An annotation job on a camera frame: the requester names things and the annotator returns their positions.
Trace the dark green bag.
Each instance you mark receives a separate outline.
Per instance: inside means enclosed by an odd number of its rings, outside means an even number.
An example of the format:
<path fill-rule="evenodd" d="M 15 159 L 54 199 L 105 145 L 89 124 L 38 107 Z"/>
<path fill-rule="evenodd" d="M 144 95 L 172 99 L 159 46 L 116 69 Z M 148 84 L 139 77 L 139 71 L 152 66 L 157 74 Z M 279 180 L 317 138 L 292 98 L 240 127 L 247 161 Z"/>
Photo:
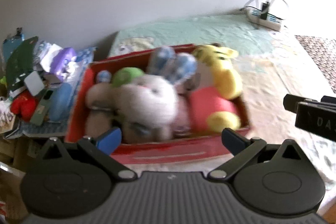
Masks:
<path fill-rule="evenodd" d="M 9 91 L 23 86 L 24 79 L 34 70 L 34 49 L 39 37 L 34 36 L 22 42 L 13 51 L 6 63 L 6 83 Z"/>

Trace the yellow tiger plush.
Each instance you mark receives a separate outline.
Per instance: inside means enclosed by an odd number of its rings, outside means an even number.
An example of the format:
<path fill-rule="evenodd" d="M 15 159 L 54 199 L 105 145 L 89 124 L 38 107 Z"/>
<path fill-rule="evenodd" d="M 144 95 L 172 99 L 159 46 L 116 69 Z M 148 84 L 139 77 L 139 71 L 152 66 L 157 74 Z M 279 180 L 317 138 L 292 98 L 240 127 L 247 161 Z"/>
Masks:
<path fill-rule="evenodd" d="M 242 94 L 243 82 L 232 65 L 238 51 L 212 44 L 196 47 L 192 55 L 198 62 L 189 92 L 192 132 L 208 135 L 239 129 L 242 122 L 233 100 Z"/>

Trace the white power strip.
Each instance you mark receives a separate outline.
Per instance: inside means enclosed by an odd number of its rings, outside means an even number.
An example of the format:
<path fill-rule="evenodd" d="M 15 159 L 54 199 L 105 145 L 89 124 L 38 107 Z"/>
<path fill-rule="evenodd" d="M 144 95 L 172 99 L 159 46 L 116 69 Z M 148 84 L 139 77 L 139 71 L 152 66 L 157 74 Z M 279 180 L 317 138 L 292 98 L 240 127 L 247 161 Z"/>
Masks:
<path fill-rule="evenodd" d="M 281 31 L 284 27 L 284 21 L 274 15 L 267 14 L 264 18 L 261 17 L 261 11 L 254 7 L 246 7 L 245 13 L 247 19 L 258 26 L 263 26 L 274 31 Z"/>

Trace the green plush toy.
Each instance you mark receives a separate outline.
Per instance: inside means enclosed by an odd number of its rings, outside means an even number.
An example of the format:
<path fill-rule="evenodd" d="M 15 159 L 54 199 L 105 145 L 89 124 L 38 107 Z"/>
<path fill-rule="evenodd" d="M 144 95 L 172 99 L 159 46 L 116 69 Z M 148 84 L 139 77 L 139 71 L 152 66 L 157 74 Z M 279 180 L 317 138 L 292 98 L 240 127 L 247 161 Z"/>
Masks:
<path fill-rule="evenodd" d="M 124 84 L 129 84 L 133 79 L 144 74 L 145 72 L 142 69 L 136 67 L 124 67 L 113 75 L 111 84 L 114 88 L 118 88 Z"/>

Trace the red cardboard box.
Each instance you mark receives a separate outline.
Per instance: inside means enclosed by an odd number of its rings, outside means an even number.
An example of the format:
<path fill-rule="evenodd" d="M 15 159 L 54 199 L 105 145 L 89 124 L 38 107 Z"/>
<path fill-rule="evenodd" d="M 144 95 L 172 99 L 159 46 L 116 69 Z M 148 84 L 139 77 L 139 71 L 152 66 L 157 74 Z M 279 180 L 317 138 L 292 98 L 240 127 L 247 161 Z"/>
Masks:
<path fill-rule="evenodd" d="M 185 52 L 192 55 L 196 47 L 198 46 L 182 45 L 171 48 L 176 53 Z M 66 141 L 74 143 L 86 135 L 85 123 L 90 114 L 90 109 L 85 104 L 85 95 L 88 89 L 97 82 L 97 78 L 111 80 L 113 75 L 124 67 L 136 67 L 146 71 L 150 55 L 156 49 L 112 57 L 95 62 L 88 67 L 76 99 Z M 181 101 L 187 107 L 187 116 L 183 117 L 181 114 L 177 116 L 177 125 L 173 129 L 173 139 L 161 142 L 127 144 L 122 138 L 121 144 L 111 154 L 114 159 L 124 164 L 156 164 L 205 159 L 227 153 L 227 150 L 221 145 L 222 133 L 199 135 L 191 130 L 189 92 L 193 85 L 193 77 L 194 75 L 177 87 Z M 241 126 L 236 131 L 244 136 L 250 130 L 250 122 L 242 95 L 243 93 L 233 100 L 233 103 L 238 108 L 241 118 Z M 121 125 L 116 119 L 112 121 L 112 127 L 121 129 Z"/>

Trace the red small plush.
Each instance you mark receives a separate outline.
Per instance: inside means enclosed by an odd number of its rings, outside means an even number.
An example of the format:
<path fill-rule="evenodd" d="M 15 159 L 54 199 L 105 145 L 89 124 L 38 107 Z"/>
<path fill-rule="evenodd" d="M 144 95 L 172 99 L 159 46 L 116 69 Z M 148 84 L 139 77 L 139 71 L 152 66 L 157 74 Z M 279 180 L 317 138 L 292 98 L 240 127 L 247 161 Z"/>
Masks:
<path fill-rule="evenodd" d="M 32 96 L 28 90 L 25 90 L 13 100 L 10 110 L 23 121 L 29 122 L 38 104 L 38 99 Z"/>

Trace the purple tissue pack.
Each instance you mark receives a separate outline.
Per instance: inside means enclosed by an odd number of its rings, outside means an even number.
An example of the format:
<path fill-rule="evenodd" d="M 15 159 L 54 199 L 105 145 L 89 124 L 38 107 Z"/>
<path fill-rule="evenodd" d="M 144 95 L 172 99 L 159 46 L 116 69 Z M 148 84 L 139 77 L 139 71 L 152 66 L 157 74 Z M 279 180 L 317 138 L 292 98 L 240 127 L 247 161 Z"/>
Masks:
<path fill-rule="evenodd" d="M 50 73 L 63 82 L 66 77 L 66 67 L 71 61 L 74 62 L 76 58 L 76 51 L 73 48 L 68 47 L 60 49 L 52 59 Z"/>

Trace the brown patterned blanket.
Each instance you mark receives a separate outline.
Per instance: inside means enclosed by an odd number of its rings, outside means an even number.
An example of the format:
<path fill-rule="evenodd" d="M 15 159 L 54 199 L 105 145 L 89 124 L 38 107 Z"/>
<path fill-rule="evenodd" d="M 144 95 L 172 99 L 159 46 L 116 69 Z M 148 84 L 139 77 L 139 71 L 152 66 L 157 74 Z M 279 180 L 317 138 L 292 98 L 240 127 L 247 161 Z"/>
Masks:
<path fill-rule="evenodd" d="M 313 59 L 335 93 L 335 39 L 299 35 L 295 38 Z"/>

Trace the light blue bottle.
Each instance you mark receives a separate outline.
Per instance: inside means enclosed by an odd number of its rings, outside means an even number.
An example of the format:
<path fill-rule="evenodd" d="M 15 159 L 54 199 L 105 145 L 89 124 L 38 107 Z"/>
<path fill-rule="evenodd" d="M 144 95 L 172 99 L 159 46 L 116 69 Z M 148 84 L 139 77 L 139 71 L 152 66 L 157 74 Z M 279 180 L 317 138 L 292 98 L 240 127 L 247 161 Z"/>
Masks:
<path fill-rule="evenodd" d="M 71 94 L 72 86 L 69 83 L 61 84 L 60 87 L 54 91 L 48 113 L 51 122 L 60 122 L 69 116 Z"/>

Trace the black power adapter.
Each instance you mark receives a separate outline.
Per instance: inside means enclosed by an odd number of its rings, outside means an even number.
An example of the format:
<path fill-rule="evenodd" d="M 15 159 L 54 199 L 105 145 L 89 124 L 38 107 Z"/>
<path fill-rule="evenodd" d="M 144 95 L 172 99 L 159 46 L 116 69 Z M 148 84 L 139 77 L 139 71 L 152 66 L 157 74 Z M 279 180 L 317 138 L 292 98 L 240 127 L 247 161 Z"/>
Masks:
<path fill-rule="evenodd" d="M 260 11 L 260 19 L 267 20 L 268 12 L 269 12 L 270 2 L 266 1 L 262 3 L 261 11 Z"/>

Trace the white bunny plush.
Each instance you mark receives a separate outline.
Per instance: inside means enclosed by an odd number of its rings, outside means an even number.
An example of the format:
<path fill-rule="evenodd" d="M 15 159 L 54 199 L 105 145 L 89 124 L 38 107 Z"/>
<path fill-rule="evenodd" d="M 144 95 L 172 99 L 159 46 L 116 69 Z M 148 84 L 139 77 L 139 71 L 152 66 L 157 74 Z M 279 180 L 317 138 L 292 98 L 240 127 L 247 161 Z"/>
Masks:
<path fill-rule="evenodd" d="M 98 77 L 85 95 L 90 109 L 85 134 L 98 137 L 116 119 L 127 144 L 173 139 L 177 116 L 187 116 L 177 87 L 195 74 L 197 66 L 193 55 L 164 46 L 151 53 L 145 74 L 129 84 L 114 88 L 112 79 Z"/>

